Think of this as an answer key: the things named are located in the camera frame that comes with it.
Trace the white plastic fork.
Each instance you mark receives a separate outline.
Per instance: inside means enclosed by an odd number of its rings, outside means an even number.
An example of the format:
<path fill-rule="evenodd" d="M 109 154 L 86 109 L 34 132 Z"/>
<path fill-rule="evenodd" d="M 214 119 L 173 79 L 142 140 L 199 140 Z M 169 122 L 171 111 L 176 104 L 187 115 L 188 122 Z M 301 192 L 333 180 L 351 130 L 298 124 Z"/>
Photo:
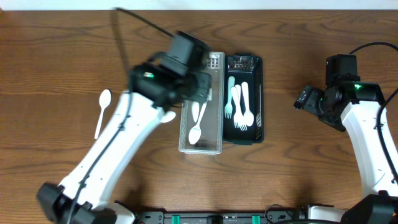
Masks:
<path fill-rule="evenodd" d="M 240 104 L 241 87 L 240 87 L 240 85 L 235 85 L 234 87 L 236 89 L 236 96 L 234 98 L 234 104 L 235 104 L 235 107 L 236 107 L 236 112 L 235 112 L 235 115 L 234 115 L 234 123 L 235 123 L 237 128 L 239 128 L 240 130 L 243 130 L 243 126 L 241 124 L 241 118 L 243 116 L 242 116 L 241 104 Z"/>
<path fill-rule="evenodd" d="M 233 106 L 232 106 L 232 93 L 231 93 L 231 88 L 235 86 L 235 77 L 230 76 L 228 78 L 228 86 L 227 86 L 227 91 L 228 91 L 228 98 L 227 98 L 227 104 L 225 105 L 224 108 L 224 115 L 225 118 L 231 119 L 232 117 L 232 112 L 233 112 Z"/>
<path fill-rule="evenodd" d="M 231 88 L 231 93 L 233 97 L 233 101 L 235 104 L 235 114 L 233 116 L 233 121 L 234 121 L 234 126 L 235 128 L 239 128 L 241 131 L 247 131 L 247 126 L 243 121 L 243 114 L 241 111 L 241 104 L 240 104 L 240 98 L 238 96 L 238 89 L 233 86 Z"/>

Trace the white spoon bowl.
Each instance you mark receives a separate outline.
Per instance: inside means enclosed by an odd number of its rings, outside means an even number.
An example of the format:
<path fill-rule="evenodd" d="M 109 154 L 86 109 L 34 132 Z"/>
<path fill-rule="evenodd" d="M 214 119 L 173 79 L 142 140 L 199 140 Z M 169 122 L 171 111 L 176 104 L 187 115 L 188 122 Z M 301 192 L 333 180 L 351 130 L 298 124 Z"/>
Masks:
<path fill-rule="evenodd" d="M 200 104 L 198 102 L 194 101 L 191 105 L 191 112 L 192 112 L 193 121 L 195 123 L 198 121 L 199 110 L 200 110 Z"/>
<path fill-rule="evenodd" d="M 160 119 L 160 122 L 161 123 L 168 123 L 168 122 L 172 121 L 175 117 L 176 117 L 176 113 L 174 111 L 168 111 Z"/>

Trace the white plastic spoon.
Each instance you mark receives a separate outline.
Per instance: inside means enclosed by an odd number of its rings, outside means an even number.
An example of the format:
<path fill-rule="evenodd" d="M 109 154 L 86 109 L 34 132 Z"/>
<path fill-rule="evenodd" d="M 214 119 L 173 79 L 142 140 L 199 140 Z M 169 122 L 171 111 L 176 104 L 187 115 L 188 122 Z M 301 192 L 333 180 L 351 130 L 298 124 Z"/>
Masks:
<path fill-rule="evenodd" d="M 95 139 L 97 139 L 100 135 L 100 129 L 101 129 L 102 121 L 103 121 L 104 111 L 110 105 L 111 99 L 112 99 L 112 95 L 111 95 L 111 91 L 109 89 L 103 90 L 102 93 L 100 94 L 99 106 L 101 108 L 101 111 L 100 111 L 98 122 L 96 125 L 95 136 L 94 136 Z"/>
<path fill-rule="evenodd" d="M 254 122 L 254 115 L 250 110 L 249 106 L 249 87 L 247 82 L 242 82 L 241 89 L 243 93 L 243 100 L 245 105 L 245 112 L 243 114 L 244 122 L 246 126 L 252 126 Z"/>

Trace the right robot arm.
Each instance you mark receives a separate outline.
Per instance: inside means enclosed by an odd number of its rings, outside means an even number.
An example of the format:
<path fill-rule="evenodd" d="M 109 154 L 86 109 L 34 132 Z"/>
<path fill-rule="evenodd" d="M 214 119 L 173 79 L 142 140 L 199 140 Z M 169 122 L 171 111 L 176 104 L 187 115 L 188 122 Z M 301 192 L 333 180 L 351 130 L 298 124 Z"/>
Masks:
<path fill-rule="evenodd" d="M 304 87 L 294 108 L 346 131 L 353 145 L 363 198 L 348 210 L 308 207 L 309 223 L 397 223 L 397 149 L 384 97 L 376 83 L 342 81 L 326 90 Z"/>

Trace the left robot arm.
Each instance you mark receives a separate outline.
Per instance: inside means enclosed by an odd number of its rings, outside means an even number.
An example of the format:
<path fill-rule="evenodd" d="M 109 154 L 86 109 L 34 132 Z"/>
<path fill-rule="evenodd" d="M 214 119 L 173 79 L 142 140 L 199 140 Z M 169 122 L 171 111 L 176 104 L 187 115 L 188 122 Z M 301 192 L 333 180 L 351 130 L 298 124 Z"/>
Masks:
<path fill-rule="evenodd" d="M 169 108 L 183 100 L 204 102 L 211 88 L 205 72 L 212 54 L 183 61 L 159 52 L 129 70 L 111 120 L 83 160 L 58 185 L 44 183 L 37 200 L 54 223 L 134 223 L 133 211 L 110 202 L 127 165 Z"/>

